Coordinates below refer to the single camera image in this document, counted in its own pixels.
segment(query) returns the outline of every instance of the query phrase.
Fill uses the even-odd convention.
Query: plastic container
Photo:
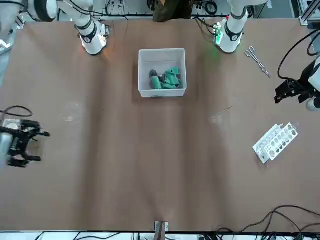
[[[152,89],[149,73],[156,70],[159,76],[166,70],[178,67],[181,88]],[[184,48],[141,49],[139,51],[138,90],[143,98],[182,97],[187,89],[186,53]]]

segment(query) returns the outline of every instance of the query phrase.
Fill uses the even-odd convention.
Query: green cloth
[[[155,76],[154,72],[156,71],[151,70],[150,76],[151,76],[151,87],[155,90],[160,89],[178,89],[181,86],[181,82],[179,78],[177,77],[180,75],[179,68],[178,67],[172,67],[165,71],[165,73],[162,76]]]
[[[160,82],[158,76],[152,76],[151,77],[151,82],[152,82],[152,89],[162,89],[162,82]]]

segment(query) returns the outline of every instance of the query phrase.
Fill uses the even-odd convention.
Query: cable
[[[128,13],[128,14],[109,14],[108,12],[108,7],[109,7],[109,4],[111,2],[111,0],[108,1],[108,3],[105,5],[105,12],[106,13],[102,13],[102,12],[96,12],[96,11],[90,11],[90,10],[85,10],[83,9],[82,7],[79,7],[77,4],[75,4],[72,0],[70,0],[70,2],[78,9],[76,9],[74,7],[74,9],[76,9],[79,13],[82,13],[84,15],[89,15],[89,14],[98,14],[100,15],[100,17],[112,17],[112,18],[125,18],[126,20],[128,20],[128,17],[152,17],[153,14],[131,14],[131,13]],[[220,14],[220,15],[214,15],[214,17],[219,17],[219,18],[225,18],[227,17],[228,15],[224,15],[224,14]],[[202,17],[212,17],[212,16],[209,16],[207,14],[192,14],[192,17],[194,18],[202,18]]]
[[[229,228],[227,228],[227,227],[220,227],[220,228],[217,230],[217,232],[219,232],[220,230],[227,230],[227,231],[229,231],[229,232],[232,232],[233,234],[240,234],[240,233],[244,232],[245,230],[247,230],[247,229],[250,228],[250,227],[257,226],[257,225],[263,223],[270,215],[273,215],[275,212],[277,212],[278,209],[282,209],[282,208],[295,208],[295,209],[300,209],[300,210],[303,210],[303,211],[305,211],[305,212],[307,212],[307,213],[309,213],[309,214],[317,215],[317,216],[320,217],[320,214],[319,214],[319,213],[314,212],[314,211],[311,211],[311,210],[308,210],[308,209],[303,208],[303,207],[300,207],[300,206],[296,206],[296,205],[280,205],[280,206],[277,206],[277,207],[276,207],[274,210],[272,210],[271,212],[269,212],[261,221],[256,222],[256,223],[253,223],[253,224],[249,224],[248,226],[246,226],[245,228],[243,228],[243,229],[240,230],[240,231],[232,231],[231,229],[229,229]]]
[[[34,240],[39,240],[39,238],[40,238],[43,234],[45,234],[44,231],[43,231],[40,235],[38,235]]]
[[[252,18],[254,15],[254,6],[247,7],[247,11],[248,11],[248,19]]]
[[[320,35],[320,32],[318,32],[314,38],[312,39],[312,41],[310,42],[307,50],[306,50],[306,53],[309,55],[309,56],[317,56],[319,54],[319,52],[315,52],[315,53],[310,53],[310,48],[312,46],[312,44],[314,44],[314,41],[317,39],[317,37]]]
[[[26,110],[27,112],[29,112],[29,114],[28,115],[21,115],[21,114],[10,113],[9,111],[12,109],[23,109],[23,110]],[[0,113],[5,114],[5,115],[9,115],[9,116],[20,117],[20,118],[29,118],[33,115],[33,112],[30,109],[26,108],[25,106],[19,106],[19,105],[10,106],[10,107],[6,108],[5,110],[0,110]]]
[[[202,21],[199,23],[198,22],[198,19],[195,19],[195,22],[196,22],[196,24],[198,25],[198,27],[200,28],[200,31],[201,31],[201,34],[202,34],[202,36],[203,36],[203,38],[206,40],[206,41],[208,41],[209,43],[213,43],[213,37],[212,36],[209,36],[209,35],[207,35],[206,33],[205,33],[205,31],[203,30],[203,28],[202,28]]]
[[[82,233],[82,231],[78,232],[78,234],[73,238],[73,240],[76,240],[77,237]]]
[[[298,239],[298,238],[301,236],[302,232],[303,232],[304,230],[306,230],[307,228],[312,227],[312,226],[319,226],[319,225],[320,225],[320,223],[318,223],[318,222],[305,225],[303,228],[301,228],[298,236],[297,236],[295,239]]]
[[[21,7],[25,7],[25,5],[23,5],[22,3],[20,2],[16,2],[16,1],[3,1],[1,0],[0,1],[0,4],[15,4],[15,5],[19,5]]]
[[[210,24],[208,24],[208,23],[206,23],[206,21],[205,21],[205,19],[203,18],[203,19],[200,19],[198,16],[195,16],[193,19],[197,19],[197,20],[199,20],[202,24],[204,24],[206,27],[208,27],[208,28],[214,28],[212,25],[210,25]]]
[[[262,233],[262,238],[261,238],[261,240],[265,240],[266,237],[268,236],[268,235],[266,235],[266,233],[267,233],[267,231],[268,231],[268,229],[269,229],[269,226],[270,226],[270,224],[271,224],[271,220],[272,220],[274,214],[278,214],[278,215],[284,217],[285,219],[287,219],[287,220],[291,223],[291,225],[293,226],[293,229],[294,229],[294,230],[296,230],[296,229],[295,229],[295,227],[296,227],[296,228],[300,231],[299,226],[298,226],[294,221],[292,221],[289,217],[287,217],[286,215],[284,215],[284,214],[281,213],[281,212],[278,212],[278,211],[276,211],[276,210],[273,210],[273,212],[272,212],[272,214],[271,214],[271,216],[270,216],[269,222],[268,222],[265,230],[264,230],[263,233]]]
[[[119,235],[121,232],[118,232],[116,234],[113,234],[111,236],[107,236],[107,237],[99,237],[99,236],[83,236],[83,237],[80,237],[78,239],[74,239],[74,240],[82,240],[82,239],[100,239],[100,240],[107,240],[107,239],[110,239],[116,235]]]
[[[56,21],[57,21],[57,22],[60,21],[60,12],[61,12],[61,9],[59,8],[58,13],[57,13],[57,15],[56,15]]]
[[[217,11],[218,11],[218,6],[217,4],[212,1],[212,0],[209,0],[209,1],[206,1],[205,4],[204,4],[204,10],[206,11],[207,14],[211,15],[211,16],[215,16]]]
[[[299,40],[295,45],[293,45],[293,47],[290,48],[290,50],[286,53],[286,55],[284,56],[284,58],[282,59],[279,67],[278,67],[278,77],[282,80],[287,80],[287,81],[292,81],[292,82],[295,82],[297,85],[299,85],[299,87],[302,89],[302,90],[305,90],[305,88],[295,79],[293,78],[290,78],[290,77],[284,77],[284,76],[281,76],[280,75],[280,69],[282,67],[282,64],[284,63],[284,61],[286,60],[287,56],[292,52],[292,50],[298,46],[301,42],[303,42],[305,39],[307,39],[308,37],[310,37],[312,34],[316,33],[317,31],[319,31],[319,29],[316,29],[314,31],[312,31],[311,33],[309,33],[308,35],[306,35],[305,37],[303,37],[301,40]]]
[[[37,22],[37,23],[41,22],[40,20],[33,18],[29,11],[27,11],[27,13],[29,14],[29,17],[30,17],[33,21],[35,21],[35,22]]]
[[[265,6],[267,5],[267,3],[265,3],[261,9],[261,11],[259,12],[259,15],[256,17],[257,19],[260,18],[260,15],[262,13],[262,11],[265,9]]]
[[[202,20],[203,20],[203,22],[205,23],[205,27],[206,27],[206,29],[208,30],[208,32],[213,36],[213,35],[214,35],[214,32],[213,32],[213,31],[210,31],[209,26],[208,26],[208,24],[206,23],[205,19],[203,18]]]

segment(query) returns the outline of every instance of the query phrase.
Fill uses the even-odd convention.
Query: brown table surface
[[[30,108],[52,136],[42,163],[0,169],[1,230],[152,231],[158,220],[171,231],[240,230],[278,205],[320,212],[320,115],[297,98],[274,103],[278,65],[306,27],[249,20],[236,53],[224,54],[194,20],[109,24],[108,48],[97,56],[71,22],[26,24],[18,33],[0,107]],[[309,42],[292,52],[283,75],[298,79],[312,62]],[[249,46],[271,79],[245,56]],[[138,52],[159,48],[185,48],[184,97],[140,97]],[[253,145],[288,122],[299,124],[298,137],[263,165]],[[317,220],[282,212],[300,225]],[[269,231],[293,229],[275,216]]]

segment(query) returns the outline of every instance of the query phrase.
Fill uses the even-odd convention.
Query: scissors
[[[248,50],[244,51],[244,54],[249,58],[252,57],[256,61],[256,63],[259,65],[259,67],[261,68],[261,71],[264,72],[269,78],[271,78],[272,75],[268,73],[266,67],[259,61],[259,59],[255,55],[255,52],[256,52],[256,50],[254,49],[254,47],[250,46]]]

